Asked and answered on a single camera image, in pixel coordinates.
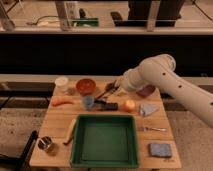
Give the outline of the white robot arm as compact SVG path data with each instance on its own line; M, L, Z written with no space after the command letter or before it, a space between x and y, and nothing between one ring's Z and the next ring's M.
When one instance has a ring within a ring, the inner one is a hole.
M115 85L126 92L136 92L147 85L163 90L200 120L213 128L213 94L179 77L176 61L169 54L149 57L119 76Z

